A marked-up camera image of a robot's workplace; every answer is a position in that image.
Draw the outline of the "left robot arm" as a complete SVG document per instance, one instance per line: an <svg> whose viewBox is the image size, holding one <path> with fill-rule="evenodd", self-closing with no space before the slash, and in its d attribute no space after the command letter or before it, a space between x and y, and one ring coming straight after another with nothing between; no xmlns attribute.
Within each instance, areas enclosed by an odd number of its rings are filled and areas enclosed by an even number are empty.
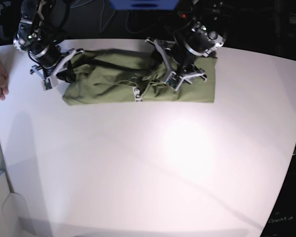
<svg viewBox="0 0 296 237"><path fill-rule="evenodd" d="M181 0L174 12L180 20L170 26L175 41L171 56L181 76L195 71L198 58L207 58L224 45L228 15L222 0Z"/></svg>

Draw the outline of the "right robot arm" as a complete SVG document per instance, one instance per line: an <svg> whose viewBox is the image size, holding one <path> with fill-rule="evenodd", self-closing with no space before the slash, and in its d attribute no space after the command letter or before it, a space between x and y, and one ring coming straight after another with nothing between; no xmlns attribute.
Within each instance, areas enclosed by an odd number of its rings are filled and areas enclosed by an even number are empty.
<svg viewBox="0 0 296 237"><path fill-rule="evenodd" d="M75 81L70 55L75 52L62 52L59 44L65 40L63 26L71 9L71 1L65 0L64 18L59 26L49 21L55 5L54 0L24 0L21 4L21 18L13 39L14 47L26 52L35 64L30 74L37 74L46 88L52 87L52 80L67 83Z"/></svg>

